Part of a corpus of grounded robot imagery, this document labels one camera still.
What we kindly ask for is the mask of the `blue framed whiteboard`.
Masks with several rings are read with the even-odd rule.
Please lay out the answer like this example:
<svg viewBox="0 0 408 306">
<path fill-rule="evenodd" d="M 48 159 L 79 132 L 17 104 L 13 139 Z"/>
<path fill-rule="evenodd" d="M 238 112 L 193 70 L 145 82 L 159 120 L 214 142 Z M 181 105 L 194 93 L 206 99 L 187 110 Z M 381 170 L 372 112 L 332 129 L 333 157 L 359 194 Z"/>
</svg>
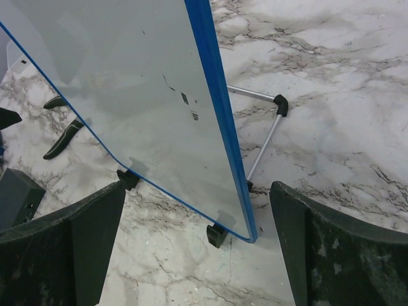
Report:
<svg viewBox="0 0 408 306">
<path fill-rule="evenodd" d="M 208 1 L 2 1 L 1 27 L 105 150 L 227 233 L 258 238 Z"/>
</svg>

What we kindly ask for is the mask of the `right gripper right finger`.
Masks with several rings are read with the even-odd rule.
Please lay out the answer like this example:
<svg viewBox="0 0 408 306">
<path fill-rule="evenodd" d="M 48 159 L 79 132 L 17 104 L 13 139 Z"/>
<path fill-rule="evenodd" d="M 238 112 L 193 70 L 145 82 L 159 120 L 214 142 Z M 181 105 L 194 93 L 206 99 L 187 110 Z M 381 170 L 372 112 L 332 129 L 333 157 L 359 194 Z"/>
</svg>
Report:
<svg viewBox="0 0 408 306">
<path fill-rule="evenodd" d="M 407 234 L 275 181 L 272 214 L 296 305 L 407 305 Z"/>
</svg>

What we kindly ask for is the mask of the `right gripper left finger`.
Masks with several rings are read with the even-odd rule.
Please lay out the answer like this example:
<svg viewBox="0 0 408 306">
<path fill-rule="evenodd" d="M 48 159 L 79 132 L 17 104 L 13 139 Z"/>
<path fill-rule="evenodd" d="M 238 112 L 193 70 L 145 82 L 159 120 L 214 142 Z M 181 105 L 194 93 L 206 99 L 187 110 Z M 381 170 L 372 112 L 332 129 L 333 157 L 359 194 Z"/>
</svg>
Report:
<svg viewBox="0 0 408 306">
<path fill-rule="evenodd" d="M 97 305 L 126 190 L 111 183 L 1 232 L 1 305 Z"/>
</svg>

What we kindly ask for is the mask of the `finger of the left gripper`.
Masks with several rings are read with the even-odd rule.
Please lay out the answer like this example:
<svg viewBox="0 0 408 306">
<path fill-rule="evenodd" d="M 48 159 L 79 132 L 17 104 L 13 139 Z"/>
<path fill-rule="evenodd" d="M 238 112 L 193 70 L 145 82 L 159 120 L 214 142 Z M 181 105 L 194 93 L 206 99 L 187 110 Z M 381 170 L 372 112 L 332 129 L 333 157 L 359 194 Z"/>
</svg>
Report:
<svg viewBox="0 0 408 306">
<path fill-rule="evenodd" d="M 6 129 L 21 121 L 22 118 L 17 112 L 0 108 L 0 130 Z"/>
</svg>

